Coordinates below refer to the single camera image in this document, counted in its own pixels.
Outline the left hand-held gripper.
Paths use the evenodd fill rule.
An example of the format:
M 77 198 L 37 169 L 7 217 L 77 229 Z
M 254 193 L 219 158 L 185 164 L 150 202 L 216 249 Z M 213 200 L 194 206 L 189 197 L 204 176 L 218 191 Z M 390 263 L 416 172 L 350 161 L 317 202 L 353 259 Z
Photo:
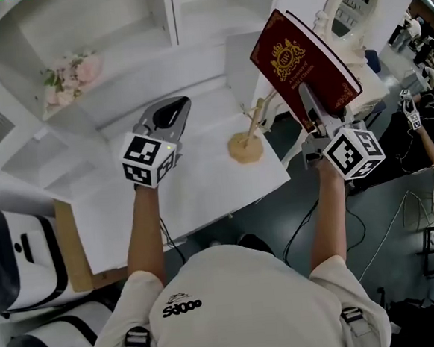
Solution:
M 125 178 L 155 188 L 175 167 L 192 103 L 188 96 L 166 98 L 149 106 L 120 150 Z

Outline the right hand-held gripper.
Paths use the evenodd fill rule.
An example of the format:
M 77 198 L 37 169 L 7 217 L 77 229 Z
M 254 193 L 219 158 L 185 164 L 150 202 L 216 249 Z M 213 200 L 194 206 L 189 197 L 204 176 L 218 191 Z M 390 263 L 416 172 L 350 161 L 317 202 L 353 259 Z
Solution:
M 382 163 L 386 156 L 375 135 L 362 120 L 355 119 L 349 107 L 341 116 L 328 115 L 307 83 L 301 83 L 298 89 L 306 116 L 315 126 L 302 145 L 306 168 L 325 157 L 350 181 L 367 177 Z

